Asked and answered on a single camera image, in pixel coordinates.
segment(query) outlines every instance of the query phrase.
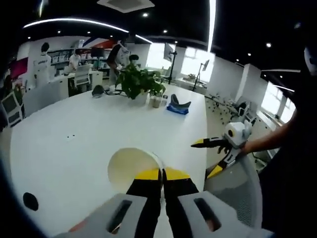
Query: ceiling light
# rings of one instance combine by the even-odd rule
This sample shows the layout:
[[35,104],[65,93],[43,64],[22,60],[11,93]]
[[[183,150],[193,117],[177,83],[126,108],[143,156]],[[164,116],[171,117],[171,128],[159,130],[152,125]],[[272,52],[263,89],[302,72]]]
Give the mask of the ceiling light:
[[278,86],[278,85],[275,85],[275,84],[274,84],[274,86],[275,86],[275,87],[278,87],[278,88],[283,88],[283,89],[288,90],[288,91],[291,91],[291,92],[295,92],[293,89],[285,88],[285,87]]
[[[91,23],[91,24],[95,24],[95,25],[99,25],[99,26],[105,26],[105,27],[109,27],[109,28],[112,28],[112,29],[116,29],[118,31],[122,31],[122,32],[125,32],[125,33],[129,33],[129,31],[127,30],[124,30],[122,28],[119,28],[119,27],[116,27],[116,26],[112,26],[112,25],[109,25],[109,24],[106,24],[106,23],[102,23],[102,22],[98,22],[98,21],[92,21],[92,20],[86,20],[86,19],[79,19],[79,18],[52,18],[52,19],[46,19],[46,20],[40,20],[40,21],[35,21],[35,22],[32,22],[32,23],[29,23],[29,24],[26,24],[25,26],[23,26],[23,28],[27,28],[27,27],[30,27],[30,26],[35,26],[35,25],[39,25],[39,24],[43,24],[43,23],[48,23],[48,22],[55,22],[55,21],[66,21],[66,22],[81,22],[81,23]],[[152,44],[153,42],[152,41],[149,41],[148,39],[145,39],[143,38],[142,36],[139,36],[139,35],[135,35],[136,37]]]
[[208,36],[208,46],[207,46],[208,53],[210,53],[211,51],[215,18],[216,18],[216,1],[209,0],[209,36]]

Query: white table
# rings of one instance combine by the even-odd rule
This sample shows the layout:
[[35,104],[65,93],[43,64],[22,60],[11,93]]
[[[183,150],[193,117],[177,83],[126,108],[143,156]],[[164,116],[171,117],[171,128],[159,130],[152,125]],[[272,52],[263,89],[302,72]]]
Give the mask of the white table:
[[[189,114],[164,107],[131,106],[130,99],[83,93],[50,105],[13,128],[11,173],[17,198],[34,194],[39,210],[22,207],[48,236],[66,232],[116,193],[107,166],[120,148],[154,152],[166,166],[187,172],[202,191],[206,149],[191,144],[207,137],[204,96],[166,85],[180,103],[192,101]],[[172,237],[162,214],[156,237]]]

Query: flower pot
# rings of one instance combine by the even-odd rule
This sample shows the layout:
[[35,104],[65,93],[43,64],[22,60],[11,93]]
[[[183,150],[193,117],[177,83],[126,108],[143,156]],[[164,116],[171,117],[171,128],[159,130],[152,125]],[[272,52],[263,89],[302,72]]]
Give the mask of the flower pot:
[[148,98],[148,92],[146,93],[140,93],[134,100],[132,100],[132,103],[134,105],[139,105],[139,106],[143,106]]

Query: green leaves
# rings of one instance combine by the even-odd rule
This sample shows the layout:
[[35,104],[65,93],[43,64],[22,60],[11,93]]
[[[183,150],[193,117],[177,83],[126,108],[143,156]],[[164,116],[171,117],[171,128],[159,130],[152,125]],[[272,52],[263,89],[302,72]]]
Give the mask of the green leaves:
[[141,92],[149,92],[151,95],[156,95],[159,92],[164,93],[166,88],[161,83],[160,72],[148,71],[147,69],[138,70],[131,63],[121,71],[116,86],[121,84],[126,95],[135,99]]

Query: man in white shirt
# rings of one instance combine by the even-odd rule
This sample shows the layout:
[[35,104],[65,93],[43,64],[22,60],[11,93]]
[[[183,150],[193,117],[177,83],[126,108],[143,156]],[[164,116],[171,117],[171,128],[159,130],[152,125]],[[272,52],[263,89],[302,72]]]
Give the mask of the man in white shirt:
[[69,72],[76,71],[78,64],[80,62],[80,50],[76,49],[75,53],[69,58]]
[[52,58],[48,55],[50,45],[45,42],[41,47],[41,55],[38,60],[35,61],[35,86],[41,87],[50,82],[49,69],[51,66]]

